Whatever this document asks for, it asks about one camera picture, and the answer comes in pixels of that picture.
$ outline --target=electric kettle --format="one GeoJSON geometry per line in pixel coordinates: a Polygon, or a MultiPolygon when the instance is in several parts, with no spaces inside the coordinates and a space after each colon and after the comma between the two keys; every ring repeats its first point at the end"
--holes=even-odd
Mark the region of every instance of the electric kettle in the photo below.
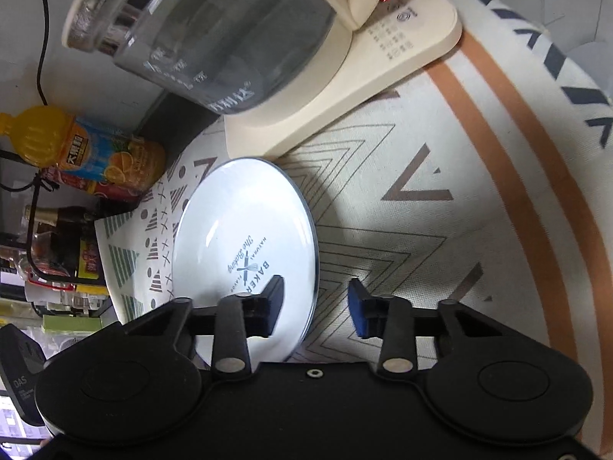
{"type": "Polygon", "coordinates": [[[334,77],[379,0],[74,0],[62,42],[220,115],[283,118],[334,77]]]}

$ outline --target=triangle pattern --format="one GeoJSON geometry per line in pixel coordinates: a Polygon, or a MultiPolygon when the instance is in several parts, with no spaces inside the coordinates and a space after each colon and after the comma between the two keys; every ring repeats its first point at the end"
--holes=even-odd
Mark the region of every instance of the triangle pattern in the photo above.
{"type": "Polygon", "coordinates": [[[140,202],[149,202],[150,200],[153,200],[153,188],[149,188],[149,190],[147,191],[147,193],[145,195],[143,195],[143,198],[140,199],[140,202]]]}
{"type": "Polygon", "coordinates": [[[609,141],[612,125],[601,121],[610,118],[613,111],[609,105],[609,99],[598,88],[598,85],[588,75],[581,72],[577,64],[567,60],[567,57],[548,36],[543,35],[531,22],[526,21],[503,2],[500,0],[479,1],[487,5],[503,22],[506,22],[520,42],[532,50],[537,59],[543,61],[543,66],[575,106],[575,110],[585,123],[590,127],[603,127],[599,143],[604,149],[609,141]]]}
{"type": "Polygon", "coordinates": [[[359,278],[372,293],[393,294],[445,237],[323,225],[318,225],[317,234],[320,291],[298,356],[309,361],[348,361],[351,357],[376,361],[380,342],[351,339],[354,329],[347,307],[348,282],[359,278]]]}
{"type": "Polygon", "coordinates": [[[147,259],[159,259],[159,251],[157,249],[157,238],[151,244],[151,248],[149,248],[149,253],[147,255],[147,259]]]}
{"type": "Polygon", "coordinates": [[[198,159],[197,161],[194,161],[194,168],[203,166],[203,172],[200,175],[199,181],[202,181],[207,177],[208,172],[213,167],[213,164],[215,164],[215,161],[217,161],[217,158],[198,159]]]}
{"type": "MultiPolygon", "coordinates": [[[[453,200],[451,192],[446,189],[434,190],[404,190],[409,180],[422,168],[430,154],[430,149],[424,143],[422,148],[412,158],[406,169],[393,183],[381,200],[396,200],[396,201],[425,201],[425,200],[453,200]]],[[[431,174],[438,174],[440,170],[434,171],[431,174]]]]}
{"type": "Polygon", "coordinates": [[[387,90],[383,90],[382,92],[379,92],[376,95],[373,95],[368,100],[363,102],[362,105],[369,104],[370,102],[377,102],[378,100],[399,99],[399,98],[400,98],[400,93],[398,93],[397,90],[394,90],[394,88],[388,88],[387,90]]]}
{"type": "Polygon", "coordinates": [[[157,208],[153,210],[153,214],[151,218],[149,218],[149,222],[145,228],[146,232],[150,232],[151,230],[155,230],[157,228],[157,208]]]}
{"type": "Polygon", "coordinates": [[[123,213],[122,215],[114,215],[104,218],[104,231],[106,232],[107,238],[111,238],[113,233],[130,221],[133,214],[134,211],[131,211],[129,213],[123,213]]]}
{"type": "Polygon", "coordinates": [[[153,292],[160,292],[162,293],[162,280],[159,274],[159,270],[157,271],[156,274],[153,275],[153,281],[151,282],[151,287],[149,287],[150,291],[153,292]]]}
{"type": "Polygon", "coordinates": [[[136,270],[136,260],[139,257],[139,253],[128,249],[121,249],[114,245],[109,245],[108,249],[117,285],[121,288],[136,270]]]}
{"type": "Polygon", "coordinates": [[[121,300],[123,301],[123,307],[126,309],[126,313],[128,315],[128,321],[132,321],[143,314],[143,304],[134,299],[132,296],[122,296],[121,300]]]}
{"type": "Polygon", "coordinates": [[[177,166],[179,165],[179,159],[181,159],[180,157],[177,157],[175,162],[172,163],[170,165],[170,167],[168,168],[167,172],[166,172],[166,178],[168,179],[168,181],[170,181],[170,179],[172,178],[172,176],[175,174],[175,170],[177,169],[177,166]]]}
{"type": "Polygon", "coordinates": [[[170,191],[170,207],[173,212],[175,211],[177,205],[179,204],[179,201],[181,200],[181,197],[185,193],[185,189],[187,187],[188,187],[187,185],[183,185],[182,187],[179,187],[179,188],[176,188],[170,191]]]}
{"type": "Polygon", "coordinates": [[[483,267],[480,262],[477,262],[474,265],[473,269],[471,269],[467,275],[462,279],[462,281],[458,284],[458,287],[454,289],[448,299],[453,299],[454,301],[461,301],[464,297],[470,292],[470,290],[474,287],[474,285],[480,280],[483,276],[483,267]]]}
{"type": "Polygon", "coordinates": [[[315,222],[393,127],[359,124],[328,128],[277,160],[277,166],[300,182],[315,222]]]}

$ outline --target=black device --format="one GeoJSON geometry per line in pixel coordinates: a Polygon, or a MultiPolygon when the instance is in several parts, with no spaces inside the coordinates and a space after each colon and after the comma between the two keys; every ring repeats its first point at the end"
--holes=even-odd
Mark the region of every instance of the black device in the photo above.
{"type": "Polygon", "coordinates": [[[274,276],[262,294],[212,308],[176,299],[47,362],[36,342],[1,328],[11,398],[26,422],[55,435],[33,458],[597,458],[573,438],[592,402],[585,371],[456,301],[418,309],[352,279],[356,333],[382,339],[375,367],[252,372],[247,338],[272,333],[283,297],[274,276]],[[215,336],[208,370],[191,361],[199,334],[215,336]],[[418,369],[417,336],[434,338],[429,370],[418,369]]]}

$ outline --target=black cable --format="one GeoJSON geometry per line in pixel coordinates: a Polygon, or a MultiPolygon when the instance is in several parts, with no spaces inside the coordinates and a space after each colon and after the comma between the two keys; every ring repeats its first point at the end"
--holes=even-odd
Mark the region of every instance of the black cable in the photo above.
{"type": "Polygon", "coordinates": [[[34,180],[32,180],[29,184],[24,185],[23,187],[11,188],[11,187],[7,187],[6,185],[3,185],[2,183],[0,183],[0,188],[2,190],[6,190],[7,192],[23,192],[24,190],[28,190],[28,188],[30,188],[33,184],[34,184],[34,180]]]}
{"type": "Polygon", "coordinates": [[[47,192],[54,192],[59,188],[59,183],[51,181],[50,179],[41,178],[41,187],[47,192]]]}
{"type": "Polygon", "coordinates": [[[48,0],[42,0],[42,11],[45,19],[45,34],[42,40],[41,58],[39,59],[38,71],[36,72],[36,89],[41,97],[43,105],[48,105],[45,94],[42,92],[41,86],[41,74],[42,64],[45,61],[45,54],[47,53],[47,43],[49,42],[49,2],[48,0]]]}

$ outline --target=juice label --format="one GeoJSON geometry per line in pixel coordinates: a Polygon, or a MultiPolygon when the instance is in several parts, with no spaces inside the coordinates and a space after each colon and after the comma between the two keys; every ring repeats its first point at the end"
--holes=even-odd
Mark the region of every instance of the juice label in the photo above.
{"type": "Polygon", "coordinates": [[[103,183],[146,190],[155,161],[141,138],[128,138],[76,120],[62,148],[58,169],[103,183]]]}
{"type": "Polygon", "coordinates": [[[79,253],[79,277],[80,278],[100,278],[100,252],[94,240],[81,239],[79,253]]]}
{"type": "Polygon", "coordinates": [[[55,167],[43,169],[41,175],[43,178],[49,179],[50,181],[78,188],[96,197],[104,197],[105,199],[118,200],[120,202],[135,202],[139,199],[139,195],[141,194],[140,191],[109,184],[105,181],[93,181],[81,178],[73,173],[62,173],[55,167]]]}

